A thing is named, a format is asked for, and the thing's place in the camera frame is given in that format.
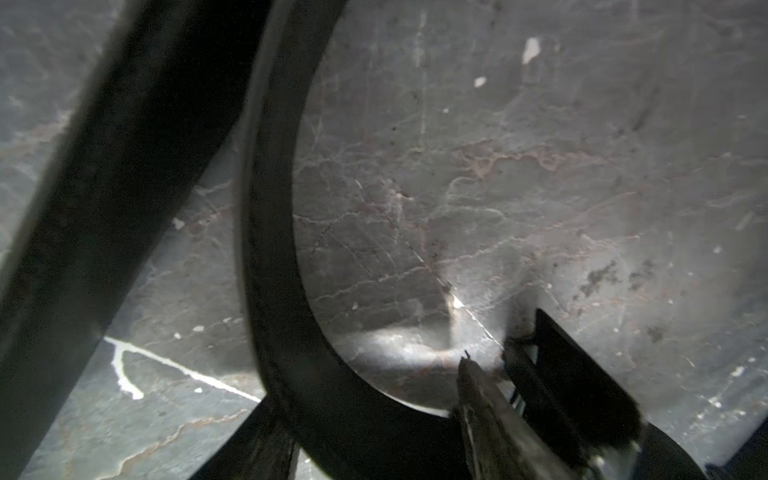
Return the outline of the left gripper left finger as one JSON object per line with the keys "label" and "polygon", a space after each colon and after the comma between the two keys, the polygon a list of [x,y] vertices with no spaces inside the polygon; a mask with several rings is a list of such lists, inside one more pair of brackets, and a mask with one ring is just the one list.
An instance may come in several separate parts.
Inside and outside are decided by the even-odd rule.
{"label": "left gripper left finger", "polygon": [[266,396],[190,480],[290,480],[299,445],[274,397]]}

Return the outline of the long black leather belt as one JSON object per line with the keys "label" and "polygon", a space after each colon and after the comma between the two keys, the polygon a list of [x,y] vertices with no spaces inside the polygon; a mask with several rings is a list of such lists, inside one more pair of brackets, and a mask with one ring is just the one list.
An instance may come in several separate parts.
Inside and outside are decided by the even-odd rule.
{"label": "long black leather belt", "polygon": [[24,470],[185,193],[245,116],[240,273],[259,369],[299,443],[346,479],[466,479],[458,423],[336,353],[296,258],[293,161],[342,1],[133,1],[1,272],[1,475]]}

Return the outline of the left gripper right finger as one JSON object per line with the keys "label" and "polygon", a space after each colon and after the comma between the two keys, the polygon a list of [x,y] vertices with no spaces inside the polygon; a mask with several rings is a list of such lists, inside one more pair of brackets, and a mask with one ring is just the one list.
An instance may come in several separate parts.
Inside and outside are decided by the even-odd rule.
{"label": "left gripper right finger", "polygon": [[456,379],[466,463],[473,479],[580,479],[502,395],[471,356]]}

